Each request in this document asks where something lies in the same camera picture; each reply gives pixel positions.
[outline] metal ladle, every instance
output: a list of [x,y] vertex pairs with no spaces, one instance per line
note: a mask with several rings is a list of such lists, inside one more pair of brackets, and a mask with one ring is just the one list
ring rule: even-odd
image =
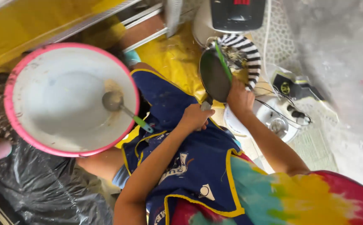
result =
[[140,125],[145,131],[153,133],[154,129],[149,126],[143,119],[134,115],[132,111],[125,107],[123,104],[123,96],[117,92],[109,91],[105,93],[102,97],[102,104],[104,108],[108,111],[115,112],[118,110],[123,110],[127,115],[129,115],[138,125]]

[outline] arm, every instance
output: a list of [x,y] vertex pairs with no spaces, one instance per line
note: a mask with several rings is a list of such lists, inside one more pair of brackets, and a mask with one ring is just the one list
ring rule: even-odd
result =
[[275,172],[290,176],[310,172],[297,153],[269,130],[252,112],[255,95],[245,90],[244,84],[233,78],[228,104],[234,115],[248,129],[265,159]]
[[126,182],[115,203],[114,225],[147,224],[145,199],[158,184],[184,139],[194,130],[205,130],[214,110],[201,111],[199,104],[190,105],[177,127],[141,163]]

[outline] rainbow tie-dye fabric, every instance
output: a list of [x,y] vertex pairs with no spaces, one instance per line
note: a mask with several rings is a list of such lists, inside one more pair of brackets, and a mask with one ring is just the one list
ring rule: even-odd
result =
[[[251,161],[231,157],[235,187],[255,225],[363,225],[363,186],[329,171],[268,175]],[[180,199],[172,225],[235,225],[232,218]]]

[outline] person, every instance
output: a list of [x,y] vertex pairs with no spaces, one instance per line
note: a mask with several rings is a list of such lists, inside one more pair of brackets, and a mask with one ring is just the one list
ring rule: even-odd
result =
[[275,173],[257,167],[197,100],[147,64],[131,73],[150,103],[133,141],[78,158],[121,187],[115,225],[363,224],[363,186],[304,161],[252,112],[254,93],[233,78],[227,103]]

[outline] hand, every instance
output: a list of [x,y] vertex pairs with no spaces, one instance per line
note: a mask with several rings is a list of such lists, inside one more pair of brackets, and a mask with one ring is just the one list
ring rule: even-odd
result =
[[245,90],[244,84],[233,76],[232,88],[227,101],[234,115],[239,118],[239,116],[244,116],[246,113],[251,113],[254,100],[254,92]]
[[176,128],[180,128],[188,134],[198,129],[205,130],[206,125],[208,125],[208,118],[215,114],[215,110],[201,111],[200,107],[200,104],[191,104],[187,107]]

